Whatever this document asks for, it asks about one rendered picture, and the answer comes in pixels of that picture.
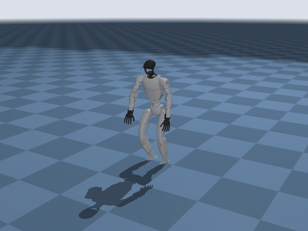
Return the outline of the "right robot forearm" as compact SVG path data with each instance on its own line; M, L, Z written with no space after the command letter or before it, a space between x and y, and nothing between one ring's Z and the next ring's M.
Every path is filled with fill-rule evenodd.
M131 110L131 111L134 109L134 104L135 104L135 98L133 98L133 94L134 92L132 91L129 96L129 109L128 110Z

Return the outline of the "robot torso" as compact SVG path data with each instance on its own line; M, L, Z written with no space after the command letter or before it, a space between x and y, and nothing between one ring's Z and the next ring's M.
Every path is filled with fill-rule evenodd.
M153 75L154 78L148 78L145 74L142 78L143 87L148 100L152 101L153 105L150 107L152 115L160 116L161 110L164 109L160 100L163 97L164 89L159 82L160 75Z

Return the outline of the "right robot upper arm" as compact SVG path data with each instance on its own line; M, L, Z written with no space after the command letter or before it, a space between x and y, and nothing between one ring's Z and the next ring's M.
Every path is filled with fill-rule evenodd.
M139 77L136 78L136 82L135 82L133 89L132 89L132 91L134 92L133 98L137 98L137 96L138 96L137 91L141 86L142 78L143 78L143 76L139 76Z

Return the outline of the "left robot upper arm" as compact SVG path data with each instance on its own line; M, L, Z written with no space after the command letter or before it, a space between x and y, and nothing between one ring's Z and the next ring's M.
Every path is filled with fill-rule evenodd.
M168 81L167 78L160 77L160 78L159 78L159 82L160 82L160 84L163 86L164 92L167 94L167 95L165 96L165 101L167 101L167 97L168 97L168 96L171 96L171 97L172 97L171 91L170 91L170 87L169 87L169 81Z

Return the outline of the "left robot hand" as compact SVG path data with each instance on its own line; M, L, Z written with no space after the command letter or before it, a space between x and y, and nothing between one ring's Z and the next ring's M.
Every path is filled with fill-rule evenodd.
M170 130L170 121L169 121L170 118L167 118L167 117L166 117L166 114L165 114L165 118L164 118L164 119L165 119L165 120L164 120L164 122L161 124L161 126L164 124L162 131L165 129L165 130L164 130L164 132L165 132L165 131L167 131L167 130L168 130L168 131ZM161 127L161 126L160 126L160 127ZM164 128L164 127L165 127L165 128Z

